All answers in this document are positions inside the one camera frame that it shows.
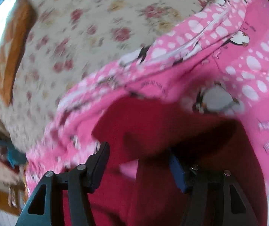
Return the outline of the dark red garment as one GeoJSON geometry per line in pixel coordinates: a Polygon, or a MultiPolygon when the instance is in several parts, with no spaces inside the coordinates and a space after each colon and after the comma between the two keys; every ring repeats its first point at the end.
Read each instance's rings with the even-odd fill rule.
{"type": "Polygon", "coordinates": [[[111,149],[101,185],[89,196],[97,225],[179,225],[189,198],[170,171],[173,153],[191,165],[231,171],[266,225],[263,173],[238,120],[125,96],[104,112],[92,136],[111,149]]]}

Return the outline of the pink penguin blanket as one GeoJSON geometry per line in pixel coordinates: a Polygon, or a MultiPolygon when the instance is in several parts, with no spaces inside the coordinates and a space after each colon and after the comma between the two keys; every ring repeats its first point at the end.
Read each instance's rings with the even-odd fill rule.
{"type": "Polygon", "coordinates": [[[189,112],[238,117],[264,174],[269,225],[269,1],[217,0],[67,92],[41,142],[27,155],[28,192],[47,169],[62,171],[92,154],[92,130],[106,108],[130,91],[189,112]]]}

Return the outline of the floral beige bedsheet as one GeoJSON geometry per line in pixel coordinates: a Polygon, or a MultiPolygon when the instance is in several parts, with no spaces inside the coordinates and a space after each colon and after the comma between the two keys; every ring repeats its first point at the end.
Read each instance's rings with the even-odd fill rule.
{"type": "Polygon", "coordinates": [[[29,0],[36,21],[0,116],[27,152],[44,134],[61,97],[124,54],[152,44],[214,0],[29,0]]]}

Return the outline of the orange checkered cushion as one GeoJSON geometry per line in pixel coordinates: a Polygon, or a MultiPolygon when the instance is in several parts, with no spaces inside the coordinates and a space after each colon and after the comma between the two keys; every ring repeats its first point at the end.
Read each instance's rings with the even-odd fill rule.
{"type": "Polygon", "coordinates": [[[29,0],[16,0],[0,39],[0,98],[5,106],[11,104],[15,76],[35,21],[36,12],[29,0]]]}

